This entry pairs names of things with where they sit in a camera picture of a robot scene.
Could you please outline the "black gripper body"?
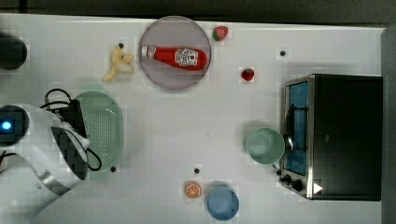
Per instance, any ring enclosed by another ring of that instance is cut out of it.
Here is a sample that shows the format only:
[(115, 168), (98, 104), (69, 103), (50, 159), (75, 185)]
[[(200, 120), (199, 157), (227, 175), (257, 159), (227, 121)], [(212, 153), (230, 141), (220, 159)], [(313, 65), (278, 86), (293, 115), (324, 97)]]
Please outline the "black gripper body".
[(80, 102), (77, 99), (73, 99), (68, 106), (61, 107), (60, 116), (63, 118), (63, 121), (69, 123), (79, 135), (84, 138), (87, 137)]

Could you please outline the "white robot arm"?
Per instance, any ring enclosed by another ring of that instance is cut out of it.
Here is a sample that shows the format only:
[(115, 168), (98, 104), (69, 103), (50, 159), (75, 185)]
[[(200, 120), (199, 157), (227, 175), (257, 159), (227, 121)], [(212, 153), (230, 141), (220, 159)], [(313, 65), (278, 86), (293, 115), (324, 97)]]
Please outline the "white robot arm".
[(62, 117), (33, 105), (1, 106), (1, 151), (20, 163), (1, 171), (1, 224), (32, 224), (86, 179), (90, 140)]

